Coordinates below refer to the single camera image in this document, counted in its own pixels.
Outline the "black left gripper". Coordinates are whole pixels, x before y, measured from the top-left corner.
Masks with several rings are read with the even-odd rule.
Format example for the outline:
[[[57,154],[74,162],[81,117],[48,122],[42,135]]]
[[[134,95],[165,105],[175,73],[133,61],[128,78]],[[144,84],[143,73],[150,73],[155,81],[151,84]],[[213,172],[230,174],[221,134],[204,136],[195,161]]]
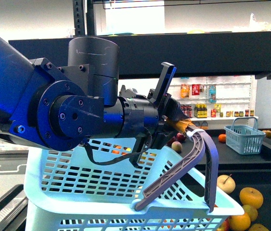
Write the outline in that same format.
[[[168,93],[176,72],[173,64],[163,62],[163,69],[155,89],[148,96],[121,88],[119,100],[123,106],[123,127],[120,138],[135,138],[129,161],[138,167],[143,152],[163,148],[178,132],[169,125],[187,119],[181,104]]]

